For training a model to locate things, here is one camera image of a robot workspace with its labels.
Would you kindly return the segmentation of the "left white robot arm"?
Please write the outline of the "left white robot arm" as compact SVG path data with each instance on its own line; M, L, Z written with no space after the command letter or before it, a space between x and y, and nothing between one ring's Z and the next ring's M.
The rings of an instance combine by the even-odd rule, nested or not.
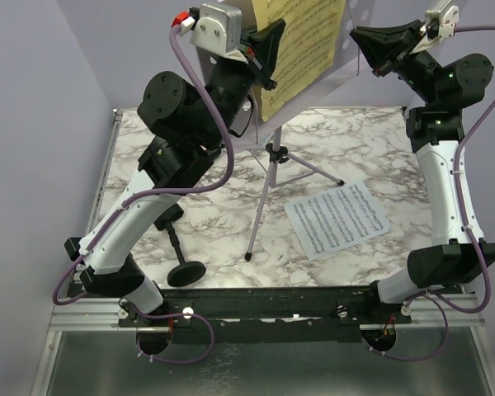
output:
M279 43L285 21L261 31L240 30L235 48L240 59L220 56L208 82L202 82L184 55L178 37L200 33L198 21L181 16L169 41L185 70L155 75L138 107L153 140L139 157L123 194L87 235L64 246L74 265L83 265L80 280L89 294L128 300L149 326L166 317L166 300L146 276L131 250L152 224L186 195L210 191L200 179L221 154L233 154L230 127L254 86L273 89Z

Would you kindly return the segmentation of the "white sheet music page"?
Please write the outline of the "white sheet music page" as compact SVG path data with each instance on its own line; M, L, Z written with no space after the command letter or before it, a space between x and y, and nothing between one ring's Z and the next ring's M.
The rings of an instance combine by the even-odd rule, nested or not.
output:
M383 207L363 181L301 197L284 209L310 261L391 230Z

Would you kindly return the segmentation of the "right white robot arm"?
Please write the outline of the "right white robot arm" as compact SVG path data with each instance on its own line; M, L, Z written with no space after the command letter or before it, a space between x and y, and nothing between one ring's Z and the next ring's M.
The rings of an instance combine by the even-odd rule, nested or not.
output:
M465 108L483 100L494 67L478 53L440 65L421 45L443 35L419 20L390 28L358 26L350 36L375 76L397 74L424 102L408 112L406 135L426 183L431 246L410 252L402 270L372 284L375 295L364 301L363 313L382 323L393 304L487 278L495 262L495 243L487 242L469 194L462 120Z

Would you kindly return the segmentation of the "yellow sheet music page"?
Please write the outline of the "yellow sheet music page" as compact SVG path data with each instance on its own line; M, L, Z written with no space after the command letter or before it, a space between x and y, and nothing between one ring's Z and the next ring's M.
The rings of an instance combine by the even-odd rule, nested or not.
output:
M276 69L271 76L277 86L261 92L263 121L267 122L332 66L346 4L338 0L252 3L258 29L279 19L285 21Z

